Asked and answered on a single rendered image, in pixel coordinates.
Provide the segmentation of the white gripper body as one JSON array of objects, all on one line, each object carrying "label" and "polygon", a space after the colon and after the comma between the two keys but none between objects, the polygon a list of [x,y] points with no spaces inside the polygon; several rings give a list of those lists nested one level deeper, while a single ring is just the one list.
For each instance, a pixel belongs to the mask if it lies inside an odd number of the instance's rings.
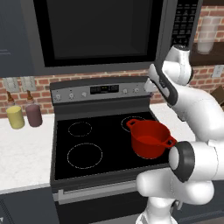
[{"label": "white gripper body", "polygon": [[157,89],[156,85],[155,85],[150,79],[147,79],[147,81],[146,81],[145,84],[144,84],[144,90],[145,90],[147,93],[154,93],[154,92],[156,92],[158,89]]}]

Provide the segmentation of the black and steel stove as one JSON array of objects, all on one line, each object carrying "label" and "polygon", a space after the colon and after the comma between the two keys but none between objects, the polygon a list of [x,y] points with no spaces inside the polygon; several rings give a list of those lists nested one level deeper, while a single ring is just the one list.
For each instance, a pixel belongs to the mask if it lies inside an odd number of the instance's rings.
[{"label": "black and steel stove", "polygon": [[[168,156],[143,159],[131,148],[126,125],[132,118],[152,120],[151,93],[144,77],[112,77],[54,82],[50,86],[54,108],[52,142],[52,194],[135,180],[149,169],[165,168]],[[95,224],[135,224],[137,216]]]}]

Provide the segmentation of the brown wooden block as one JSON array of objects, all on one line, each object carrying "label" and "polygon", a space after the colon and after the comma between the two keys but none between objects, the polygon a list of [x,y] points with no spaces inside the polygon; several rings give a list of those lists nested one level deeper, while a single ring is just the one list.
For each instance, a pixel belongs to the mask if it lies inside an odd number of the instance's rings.
[{"label": "brown wooden block", "polygon": [[211,96],[219,103],[221,108],[224,110],[224,88],[218,86],[212,93]]}]

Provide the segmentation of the dark microwave door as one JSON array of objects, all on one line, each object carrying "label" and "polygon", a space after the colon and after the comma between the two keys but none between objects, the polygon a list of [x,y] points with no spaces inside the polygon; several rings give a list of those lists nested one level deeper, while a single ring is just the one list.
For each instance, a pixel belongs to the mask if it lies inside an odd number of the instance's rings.
[{"label": "dark microwave door", "polygon": [[46,67],[153,61],[164,0],[33,0]]}]

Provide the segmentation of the frosted glass jar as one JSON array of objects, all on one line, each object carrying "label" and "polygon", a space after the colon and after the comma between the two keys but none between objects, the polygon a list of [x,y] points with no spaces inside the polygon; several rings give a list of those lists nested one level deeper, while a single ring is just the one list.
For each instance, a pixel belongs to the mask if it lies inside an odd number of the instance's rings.
[{"label": "frosted glass jar", "polygon": [[212,51],[220,21],[221,18],[216,16],[203,17],[197,42],[198,53],[209,54]]}]

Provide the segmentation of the maroon squeeze bottle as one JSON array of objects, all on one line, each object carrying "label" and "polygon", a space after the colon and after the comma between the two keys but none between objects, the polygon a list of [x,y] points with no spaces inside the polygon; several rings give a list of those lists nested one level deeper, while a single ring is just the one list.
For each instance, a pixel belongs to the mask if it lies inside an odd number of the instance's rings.
[{"label": "maroon squeeze bottle", "polygon": [[30,91],[27,91],[27,104],[25,106],[25,112],[31,127],[37,128],[43,123],[40,106],[33,100]]}]

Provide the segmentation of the black microwave oven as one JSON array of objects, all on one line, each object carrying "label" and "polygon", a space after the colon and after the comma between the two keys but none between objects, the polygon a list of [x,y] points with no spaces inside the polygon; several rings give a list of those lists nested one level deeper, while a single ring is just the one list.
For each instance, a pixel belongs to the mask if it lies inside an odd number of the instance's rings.
[{"label": "black microwave oven", "polygon": [[85,66],[45,66],[33,0],[21,0],[24,21],[36,75],[84,74],[147,69],[166,57],[174,45],[193,45],[203,0],[164,0],[159,26],[156,58],[153,61]]}]

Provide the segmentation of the black oven door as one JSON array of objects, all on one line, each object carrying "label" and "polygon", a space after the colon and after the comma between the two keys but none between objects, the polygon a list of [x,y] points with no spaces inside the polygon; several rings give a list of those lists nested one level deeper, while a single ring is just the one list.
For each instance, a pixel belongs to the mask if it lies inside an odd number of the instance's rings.
[{"label": "black oven door", "polygon": [[138,191],[60,205],[54,201],[59,224],[95,224],[140,214],[147,198]]}]

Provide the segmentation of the dark grey lower cupboard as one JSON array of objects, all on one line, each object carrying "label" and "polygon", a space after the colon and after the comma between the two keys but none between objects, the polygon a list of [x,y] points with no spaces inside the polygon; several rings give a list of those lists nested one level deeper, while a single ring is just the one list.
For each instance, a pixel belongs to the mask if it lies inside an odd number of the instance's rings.
[{"label": "dark grey lower cupboard", "polygon": [[0,195],[0,224],[60,224],[51,188]]},{"label": "dark grey lower cupboard", "polygon": [[224,217],[224,180],[214,181],[214,196],[212,200],[202,206],[188,205],[184,203],[178,210],[173,208],[171,216],[178,224],[193,224]]}]

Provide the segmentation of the dark grey cupboard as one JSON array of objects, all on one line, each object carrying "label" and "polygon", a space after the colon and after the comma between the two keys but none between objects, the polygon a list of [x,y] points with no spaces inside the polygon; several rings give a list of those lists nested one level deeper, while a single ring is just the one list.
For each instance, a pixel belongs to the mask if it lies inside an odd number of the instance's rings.
[{"label": "dark grey cupboard", "polygon": [[0,0],[0,77],[33,76],[20,0]]},{"label": "dark grey cupboard", "polygon": [[178,210],[173,208],[171,216],[178,224],[193,224],[224,217],[224,180],[214,181],[214,196],[212,200],[202,206],[188,205],[184,203]]},{"label": "dark grey cupboard", "polygon": [[0,195],[0,224],[60,224],[51,188]]}]

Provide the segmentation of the yellow squeeze bottle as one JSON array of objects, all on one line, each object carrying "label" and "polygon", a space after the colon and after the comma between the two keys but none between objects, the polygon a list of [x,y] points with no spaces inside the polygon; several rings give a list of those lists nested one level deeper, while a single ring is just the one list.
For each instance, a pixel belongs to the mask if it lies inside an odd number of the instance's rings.
[{"label": "yellow squeeze bottle", "polygon": [[14,102],[10,92],[8,92],[7,95],[8,103],[6,107],[6,114],[9,119],[10,126],[14,130],[22,129],[25,126],[22,108]]}]

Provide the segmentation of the dark grey upper cupboard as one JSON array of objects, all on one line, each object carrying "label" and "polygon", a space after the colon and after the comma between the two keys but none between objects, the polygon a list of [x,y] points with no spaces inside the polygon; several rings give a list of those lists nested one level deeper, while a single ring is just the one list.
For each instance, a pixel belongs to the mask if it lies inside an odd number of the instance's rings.
[{"label": "dark grey upper cupboard", "polygon": [[0,0],[0,77],[33,76],[20,0]]}]

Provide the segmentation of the dark wooden wall shelf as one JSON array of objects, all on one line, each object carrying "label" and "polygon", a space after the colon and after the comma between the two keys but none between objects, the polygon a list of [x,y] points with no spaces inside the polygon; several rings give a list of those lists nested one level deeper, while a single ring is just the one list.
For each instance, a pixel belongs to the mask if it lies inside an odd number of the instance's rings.
[{"label": "dark wooden wall shelf", "polygon": [[203,0],[203,6],[223,6],[224,0]]},{"label": "dark wooden wall shelf", "polygon": [[197,52],[197,44],[192,46],[190,64],[192,67],[224,65],[224,42],[215,42],[209,54]]}]

